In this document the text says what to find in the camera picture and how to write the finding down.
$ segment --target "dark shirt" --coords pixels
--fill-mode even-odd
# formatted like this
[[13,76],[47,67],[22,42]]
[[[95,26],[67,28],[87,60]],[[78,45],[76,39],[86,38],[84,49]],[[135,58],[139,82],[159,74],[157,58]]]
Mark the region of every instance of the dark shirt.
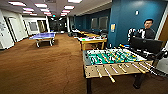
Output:
[[[145,38],[146,39],[155,39],[155,31],[151,28],[145,29],[143,28],[143,31],[145,31]],[[142,32],[137,32],[135,37],[141,37],[142,36]]]

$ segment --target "blue wall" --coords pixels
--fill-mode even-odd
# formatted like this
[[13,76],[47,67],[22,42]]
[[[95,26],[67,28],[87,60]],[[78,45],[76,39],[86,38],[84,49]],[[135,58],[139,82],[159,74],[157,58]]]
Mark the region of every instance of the blue wall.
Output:
[[110,20],[110,12],[111,12],[111,9],[106,9],[106,10],[96,12],[93,14],[75,16],[75,27],[79,30],[91,29],[92,18],[97,18],[97,20],[98,20],[97,24],[98,24],[99,17],[108,16],[108,19]]
[[82,30],[83,29],[83,17],[82,16],[75,16],[75,28]]
[[[108,44],[118,46],[127,44],[127,33],[130,28],[144,27],[144,21],[154,19],[151,28],[157,31],[167,3],[160,0],[113,0],[109,23]],[[116,29],[111,32],[111,24],[116,24]]]

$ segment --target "dark hair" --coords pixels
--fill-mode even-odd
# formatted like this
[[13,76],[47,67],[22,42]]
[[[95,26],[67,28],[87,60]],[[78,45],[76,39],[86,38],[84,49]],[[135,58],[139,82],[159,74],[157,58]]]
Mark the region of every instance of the dark hair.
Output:
[[146,23],[146,21],[152,21],[152,23],[153,23],[153,19],[147,19],[147,20],[145,20],[144,24]]

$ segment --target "monitor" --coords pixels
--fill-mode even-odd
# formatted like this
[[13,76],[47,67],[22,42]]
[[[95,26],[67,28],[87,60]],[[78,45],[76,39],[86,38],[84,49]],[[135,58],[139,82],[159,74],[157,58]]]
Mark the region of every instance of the monitor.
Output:
[[157,54],[161,50],[163,41],[153,39],[142,39],[139,37],[132,37],[130,46],[135,49],[147,50],[150,53]]

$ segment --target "green playing surface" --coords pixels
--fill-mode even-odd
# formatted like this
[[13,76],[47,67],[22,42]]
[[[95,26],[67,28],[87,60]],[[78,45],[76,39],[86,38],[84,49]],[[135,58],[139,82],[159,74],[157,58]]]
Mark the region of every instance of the green playing surface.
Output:
[[121,63],[121,62],[134,62],[137,57],[127,52],[110,52],[110,53],[93,53],[88,54],[92,64],[108,64],[108,63]]

